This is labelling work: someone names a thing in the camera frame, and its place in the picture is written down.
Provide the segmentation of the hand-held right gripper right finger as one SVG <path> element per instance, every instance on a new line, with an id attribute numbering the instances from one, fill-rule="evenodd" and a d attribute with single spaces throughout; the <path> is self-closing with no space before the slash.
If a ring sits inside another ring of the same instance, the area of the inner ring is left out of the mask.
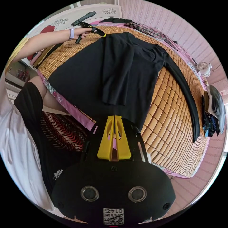
<path id="1" fill-rule="evenodd" d="M 124 125 L 121 116 L 115 116 L 115 133 L 116 133 L 116 147 L 117 159 L 126 160 L 131 158 L 131 152 L 125 133 Z"/>

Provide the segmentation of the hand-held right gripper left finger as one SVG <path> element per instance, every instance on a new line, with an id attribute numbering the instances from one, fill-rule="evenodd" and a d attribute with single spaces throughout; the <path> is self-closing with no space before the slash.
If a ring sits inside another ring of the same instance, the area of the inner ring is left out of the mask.
<path id="1" fill-rule="evenodd" d="M 100 147 L 97 153 L 99 159 L 111 159 L 114 136 L 114 116 L 108 116 L 105 124 Z"/>

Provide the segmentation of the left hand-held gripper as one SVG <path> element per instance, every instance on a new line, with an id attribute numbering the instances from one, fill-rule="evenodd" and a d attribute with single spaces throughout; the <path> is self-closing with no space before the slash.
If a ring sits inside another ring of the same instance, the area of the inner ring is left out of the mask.
<path id="1" fill-rule="evenodd" d="M 103 32 L 102 30 L 96 28 L 95 26 L 92 26 L 89 23 L 80 22 L 80 23 L 77 24 L 77 26 L 80 26 L 82 28 L 91 28 L 90 33 L 97 34 L 97 35 L 99 35 L 101 37 L 106 37 L 106 33 L 105 32 Z"/>

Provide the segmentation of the person's left hand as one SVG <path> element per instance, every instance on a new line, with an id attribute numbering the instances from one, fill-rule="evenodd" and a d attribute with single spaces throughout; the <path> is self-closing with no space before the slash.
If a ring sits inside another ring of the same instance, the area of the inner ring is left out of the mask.
<path id="1" fill-rule="evenodd" d="M 76 28 L 74 29 L 74 38 L 73 40 L 77 40 L 80 36 L 84 39 L 90 32 L 92 28 Z"/>

